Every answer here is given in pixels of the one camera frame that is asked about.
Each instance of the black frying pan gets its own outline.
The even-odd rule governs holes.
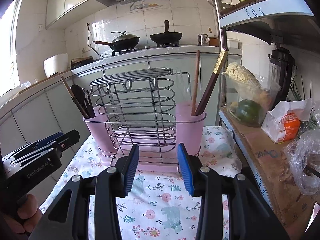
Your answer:
[[[104,41],[94,41],[95,44],[108,45],[114,51],[121,51],[125,49],[132,49],[139,43],[139,37],[129,38],[125,40],[115,41],[113,43]]]
[[[169,32],[169,21],[164,21],[164,33],[152,34],[150,39],[159,44],[170,44],[177,42],[181,39],[182,33]]]

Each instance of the stainless steel pitcher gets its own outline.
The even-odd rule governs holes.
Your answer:
[[[207,34],[198,35],[198,46],[209,46],[210,38]]]

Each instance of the white patterned cloth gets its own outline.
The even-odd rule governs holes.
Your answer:
[[[51,194],[41,205],[47,207],[75,174],[83,178],[96,176],[106,169],[100,163],[101,152],[89,136]],[[204,127],[199,158],[202,164],[220,175],[234,177],[241,171],[241,162],[234,151],[232,131],[224,127]],[[179,173],[137,171],[132,190],[126,198],[116,198],[122,239],[194,240],[201,198],[192,198],[185,191]],[[94,240],[94,196],[90,201],[89,239]],[[228,199],[223,195],[223,240],[229,239]]]

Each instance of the stove burner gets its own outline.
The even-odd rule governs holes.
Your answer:
[[[129,52],[133,52],[134,49],[126,49],[126,50],[120,50],[120,51],[113,51],[112,52],[112,55],[113,56],[116,56],[116,53],[118,53],[117,55],[121,55],[121,54],[126,54],[126,53],[129,53]]]
[[[179,46],[179,42],[173,42],[173,43],[169,43],[169,44],[161,44],[161,43],[157,43],[157,48],[164,48],[164,47],[174,47],[174,46]]]

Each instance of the finger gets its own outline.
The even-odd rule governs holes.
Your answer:
[[[28,194],[27,197],[27,201],[18,208],[18,215],[22,219],[31,218],[38,209],[38,200],[36,197],[31,194]]]
[[[14,232],[14,233],[17,233],[17,234],[22,234],[25,232],[23,226],[18,223],[16,220],[14,220],[12,217],[9,217],[5,214],[0,214],[3,216],[4,220],[7,222],[8,226],[11,228],[11,230]]]
[[[26,222],[24,222],[23,227],[27,232],[32,232],[32,230],[35,228],[35,226],[37,225],[37,223],[39,222],[39,220],[42,217],[42,212],[40,211],[40,209],[37,209],[36,213],[29,218]]]

